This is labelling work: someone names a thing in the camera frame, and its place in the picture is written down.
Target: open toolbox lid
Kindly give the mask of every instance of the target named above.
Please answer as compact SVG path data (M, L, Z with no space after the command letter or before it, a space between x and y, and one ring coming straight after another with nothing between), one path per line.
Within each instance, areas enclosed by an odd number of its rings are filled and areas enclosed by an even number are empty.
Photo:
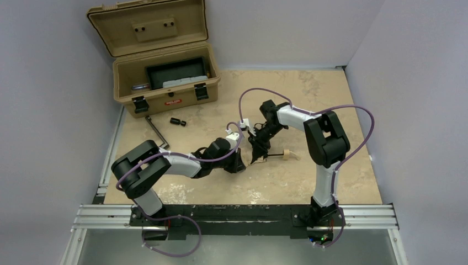
M143 0L91 8L87 17L112 57L208 39L204 0Z

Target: wooden table surface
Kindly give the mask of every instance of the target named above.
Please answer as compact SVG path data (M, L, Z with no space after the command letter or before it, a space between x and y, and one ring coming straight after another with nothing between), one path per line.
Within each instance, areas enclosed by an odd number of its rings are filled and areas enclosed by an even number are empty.
M180 108L152 116L152 121L169 142L171 151L193 152L208 146L217 137L225 137L229 121L239 121L238 99L252 87L263 87L289 97L299 108L319 111L341 104L352 104L344 72L341 70L313 71L221 71L219 98L215 102ZM272 99L276 104L284 100L262 91L247 93L242 100L242 114L251 122L263 123L259 111L261 103ZM363 140L354 109L336 111L351 143L356 148ZM187 121L187 126L169 123L175 117ZM144 118L126 115L117 149L116 159L145 140L160 144L158 137ZM290 128L282 130L271 141L270 153L289 149L301 160L270 157L255 163L238 174L214 169L201 179L184 176L163 176L154 186L166 204L307 204L315 188L316 166L309 156L304 133ZM242 152L250 153L247 139ZM115 189L116 179L110 179L105 197L107 204L127 204L131 201ZM343 165L338 182L338 199L343 204L381 204L380 193L366 148Z

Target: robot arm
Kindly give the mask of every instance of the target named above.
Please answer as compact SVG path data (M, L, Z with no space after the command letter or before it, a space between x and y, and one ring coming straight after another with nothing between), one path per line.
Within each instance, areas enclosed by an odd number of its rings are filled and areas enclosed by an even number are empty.
M260 129L241 123L241 127L248 130L248 141L252 144L251 163L260 157L268 157L268 150L271 147L270 139L281 129L293 127L303 131L306 135L309 154L317 164L312 205L315 205L318 211L327 211L327 209L332 209L334 204L330 195L331 185L334 185L334 190L336 190L338 183L338 172L332 183L333 171L340 161L345 159L350 144L335 112L313 115L295 109L289 103L275 105L272 100L268 100L260 107L260 111L267 120ZM323 132L330 133L330 136L325 137Z
M220 158L234 149L239 139L240 135L237 132L230 133L225 138L216 139L209 147L203 147L187 154L187 157L196 157L202 160ZM201 178L210 174L214 168L223 168L230 173L237 173L246 168L241 160L241 149L237 149L229 157L217 162L199 162L187 157L171 155L169 151L158 147L154 141L147 140L115 161L111 170L120 180L140 161L158 153L169 153L169 155L162 155L149 161L147 167L137 168L121 183L127 197L133 199L148 215L157 213L163 207L152 186L165 174Z

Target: toolbox latch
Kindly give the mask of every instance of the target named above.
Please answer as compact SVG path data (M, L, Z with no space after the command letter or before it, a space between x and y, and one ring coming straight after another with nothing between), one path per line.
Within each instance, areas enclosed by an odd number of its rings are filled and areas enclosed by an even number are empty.
M208 90L206 89L206 83L195 85L195 95L197 100L208 98Z
M148 102L146 102L146 99L144 96L136 97L133 98L133 104L135 105L135 113L142 113L142 112L147 112L148 109L150 108L150 105L148 105Z

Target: gray wall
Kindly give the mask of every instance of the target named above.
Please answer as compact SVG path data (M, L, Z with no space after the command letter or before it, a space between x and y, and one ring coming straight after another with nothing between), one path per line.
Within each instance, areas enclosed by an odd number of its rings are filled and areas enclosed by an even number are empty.
M384 0L206 0L222 68L346 65Z
M119 107L85 16L95 4L0 4L2 264L58 263L96 191Z
M386 1L346 68L375 115L368 149L410 264L468 260L467 14L467 1Z

